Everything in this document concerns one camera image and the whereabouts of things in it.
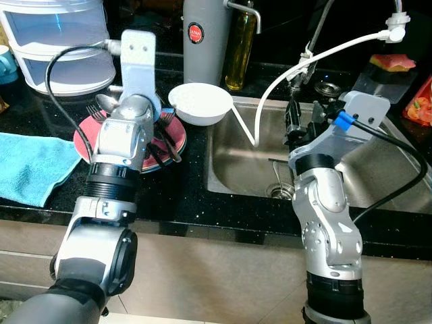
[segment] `sink drain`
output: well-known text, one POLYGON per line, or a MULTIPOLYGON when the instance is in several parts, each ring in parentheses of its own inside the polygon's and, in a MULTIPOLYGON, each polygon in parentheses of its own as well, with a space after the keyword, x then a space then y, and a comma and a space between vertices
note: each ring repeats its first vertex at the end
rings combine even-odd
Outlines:
POLYGON ((274 199, 292 200, 294 194, 294 187, 290 184, 282 182, 282 188, 279 182, 271 184, 267 188, 267 196, 274 199))

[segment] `olive oil bottle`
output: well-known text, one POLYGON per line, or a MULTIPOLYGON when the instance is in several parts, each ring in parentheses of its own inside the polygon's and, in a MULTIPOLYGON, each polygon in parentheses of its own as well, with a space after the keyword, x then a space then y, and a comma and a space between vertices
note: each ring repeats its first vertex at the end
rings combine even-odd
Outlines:
MULTIPOLYGON (((251 0, 248 0, 248 7, 253 7, 251 0)), ((225 83, 231 90, 243 88, 256 24, 257 18, 248 12, 242 11, 237 18, 230 42, 229 56, 227 57, 229 63, 225 77, 225 83)))

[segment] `sink basin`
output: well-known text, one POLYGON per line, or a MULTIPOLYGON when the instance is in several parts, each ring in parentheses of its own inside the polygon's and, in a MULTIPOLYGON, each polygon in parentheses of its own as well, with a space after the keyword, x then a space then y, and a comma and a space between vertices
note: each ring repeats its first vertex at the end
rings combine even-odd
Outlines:
MULTIPOLYGON (((234 104, 246 125, 253 130, 259 99, 234 97, 234 104)), ((284 138, 285 101, 266 102, 261 116, 261 143, 254 148, 243 133, 232 111, 218 124, 209 127, 205 185, 207 190, 226 194, 274 197, 279 182, 292 190, 292 172, 288 167, 288 147, 284 138)), ((312 104, 302 103, 303 122, 308 123, 312 104)), ((405 142, 399 130, 385 118, 381 129, 405 142)), ((347 154, 336 169, 344 175, 350 205, 366 208, 403 186, 417 174, 413 158, 394 145, 373 138, 347 154)), ((426 178, 411 190, 389 201, 382 209, 432 214, 431 168, 426 178)))

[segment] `red plate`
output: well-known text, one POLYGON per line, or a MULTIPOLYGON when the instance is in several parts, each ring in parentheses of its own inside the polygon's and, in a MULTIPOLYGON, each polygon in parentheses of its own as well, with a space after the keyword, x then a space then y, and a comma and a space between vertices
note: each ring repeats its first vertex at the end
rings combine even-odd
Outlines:
MULTIPOLYGON (((97 134, 99 133, 102 124, 97 123, 93 118, 91 118, 91 116, 88 116, 86 119, 84 119, 81 122, 80 127, 82 131, 86 134, 92 149, 94 149, 97 134)), ((175 141, 175 148, 177 149, 177 152, 183 151, 184 145, 186 143, 186 131, 184 130, 181 121, 177 117, 174 117, 172 122, 167 126, 166 131, 175 141)), ((154 138, 152 139, 151 142, 159 146, 159 148, 161 148, 162 151, 167 152, 167 147, 163 141, 154 138)), ((77 131, 75 131, 74 133, 74 144, 78 154, 88 163, 88 154, 87 154, 86 146, 84 145, 84 142, 82 141, 81 137, 78 135, 77 131)), ((159 158, 164 163, 167 163, 170 160, 168 153, 160 154, 159 158)), ((157 166, 158 164, 155 161, 155 159, 152 156, 150 156, 147 160, 144 160, 144 163, 142 164, 142 172, 148 172, 148 171, 159 169, 157 166)))

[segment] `white cable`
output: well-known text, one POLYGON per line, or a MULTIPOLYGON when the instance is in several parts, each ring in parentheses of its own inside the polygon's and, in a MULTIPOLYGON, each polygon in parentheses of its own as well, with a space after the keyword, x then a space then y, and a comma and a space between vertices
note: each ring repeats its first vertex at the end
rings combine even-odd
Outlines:
POLYGON ((264 92, 263 96, 261 97, 258 108, 256 109, 256 115, 255 115, 255 137, 252 137, 252 134, 249 132, 248 128, 246 127, 246 124, 244 123, 243 119, 240 117, 240 114, 238 113, 236 108, 233 108, 233 112, 237 117, 238 122, 242 126, 243 130, 245 131, 247 137, 249 138, 249 141, 252 143, 253 146, 258 147, 259 145, 259 124, 261 121, 261 113, 263 112, 263 106, 264 102, 267 100, 267 97, 270 95, 271 91, 273 91, 276 86, 285 80, 290 74, 296 72, 297 70, 303 68, 304 66, 311 64, 315 61, 318 61, 319 59, 322 59, 324 57, 327 57, 331 54, 334 54, 336 52, 341 51, 342 49, 346 49, 348 47, 351 47, 353 45, 357 45, 359 43, 363 43, 366 41, 371 41, 374 39, 380 39, 382 41, 388 39, 390 36, 389 30, 382 30, 381 32, 377 32, 374 34, 369 34, 366 36, 358 37, 356 39, 350 40, 344 44, 341 44, 339 46, 336 46, 332 49, 329 49, 325 52, 322 52, 318 54, 317 56, 311 57, 310 59, 306 59, 303 62, 295 65, 294 67, 291 67, 288 71, 285 71, 283 74, 281 74, 276 80, 273 81, 272 84, 267 88, 267 90, 264 92))
POLYGON ((290 82, 290 81, 291 81, 292 79, 294 79, 298 74, 301 74, 301 73, 307 73, 307 71, 308 71, 307 67, 304 67, 304 68, 301 69, 301 70, 297 70, 297 71, 295 71, 295 72, 292 72, 289 76, 286 77, 286 80, 287 80, 288 82, 290 82))

